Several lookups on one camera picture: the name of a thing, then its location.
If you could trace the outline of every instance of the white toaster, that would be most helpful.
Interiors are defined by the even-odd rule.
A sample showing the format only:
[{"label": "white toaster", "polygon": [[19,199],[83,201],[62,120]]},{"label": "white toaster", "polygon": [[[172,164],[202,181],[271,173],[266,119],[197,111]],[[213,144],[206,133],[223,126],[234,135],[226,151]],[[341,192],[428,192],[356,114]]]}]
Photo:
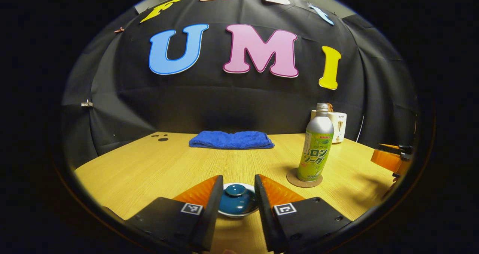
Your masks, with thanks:
[{"label": "white toaster", "polygon": [[[311,119],[316,116],[316,110],[311,111]],[[344,140],[344,131],[346,130],[346,114],[339,112],[328,112],[332,125],[334,126],[334,135],[332,143],[340,143]]]}]

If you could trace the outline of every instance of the black fabric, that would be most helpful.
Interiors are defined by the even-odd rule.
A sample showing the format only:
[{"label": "black fabric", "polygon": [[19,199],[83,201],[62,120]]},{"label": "black fabric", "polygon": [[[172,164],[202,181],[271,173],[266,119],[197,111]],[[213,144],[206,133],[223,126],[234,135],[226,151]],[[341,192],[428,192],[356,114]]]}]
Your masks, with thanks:
[{"label": "black fabric", "polygon": [[[264,0],[181,0],[141,24],[152,8],[137,16],[130,10],[92,41],[72,71],[64,104],[79,105],[89,98],[94,107],[87,108],[91,134],[66,136],[65,143],[93,144],[102,155],[154,131],[302,133],[316,103],[330,102],[334,111],[348,115],[346,138],[356,140],[364,115],[359,142],[370,147],[409,144],[417,111],[415,93],[406,65],[392,45],[358,15],[340,19],[318,6],[335,23],[331,26],[306,1],[290,1],[286,6]],[[148,64],[150,38],[176,30],[167,56],[177,59],[186,44],[183,28],[192,24],[209,24],[195,65],[173,75],[153,73]],[[230,24],[249,24],[264,41],[277,29],[296,34],[298,77],[272,75],[274,57],[259,73],[248,54],[250,71],[225,72]],[[125,32],[114,34],[120,25]],[[318,85],[325,62],[322,46],[342,55],[337,90]]]}]

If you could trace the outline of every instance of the blue lid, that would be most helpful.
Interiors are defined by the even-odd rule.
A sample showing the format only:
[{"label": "blue lid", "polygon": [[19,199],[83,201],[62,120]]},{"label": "blue lid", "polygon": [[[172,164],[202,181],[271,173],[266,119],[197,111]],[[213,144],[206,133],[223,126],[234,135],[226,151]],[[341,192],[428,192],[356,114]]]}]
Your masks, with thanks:
[{"label": "blue lid", "polygon": [[253,191],[240,184],[228,186],[221,195],[219,210],[231,215],[249,213],[258,208]]}]

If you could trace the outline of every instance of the blue letter u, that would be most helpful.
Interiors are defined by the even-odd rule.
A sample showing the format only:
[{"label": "blue letter u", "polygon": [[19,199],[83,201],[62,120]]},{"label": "blue letter u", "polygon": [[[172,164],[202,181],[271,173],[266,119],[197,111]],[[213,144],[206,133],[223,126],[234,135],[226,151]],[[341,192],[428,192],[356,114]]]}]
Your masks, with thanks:
[{"label": "blue letter u", "polygon": [[188,34],[186,48],[181,58],[171,60],[166,56],[170,37],[175,35],[175,30],[164,31],[151,37],[151,50],[149,55],[150,69],[160,75],[179,73],[195,64],[200,56],[201,36],[208,29],[208,24],[187,26],[183,32]]}]

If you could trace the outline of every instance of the white bowl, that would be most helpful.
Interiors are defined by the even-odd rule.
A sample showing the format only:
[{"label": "white bowl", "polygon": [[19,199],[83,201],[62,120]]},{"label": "white bowl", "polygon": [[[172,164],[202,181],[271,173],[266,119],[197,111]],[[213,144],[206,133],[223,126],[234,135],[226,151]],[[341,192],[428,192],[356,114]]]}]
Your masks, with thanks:
[{"label": "white bowl", "polygon": [[[244,183],[226,183],[226,184],[223,184],[223,191],[224,191],[227,187],[229,187],[229,186],[231,186],[231,185],[235,185],[235,184],[236,184],[236,185],[244,186],[247,190],[249,190],[249,191],[255,193],[255,192],[254,192],[254,186],[251,186],[250,184],[244,184]],[[225,216],[230,217],[230,218],[242,218],[242,217],[244,217],[244,216],[248,216],[248,215],[250,215],[250,214],[252,214],[252,213],[255,213],[256,211],[258,211],[258,208],[256,208],[255,210],[253,210],[253,211],[251,211],[251,212],[245,213],[245,214],[232,215],[232,214],[224,213],[224,212],[221,212],[220,210],[218,210],[218,212],[219,212],[221,215],[225,215]]]}]

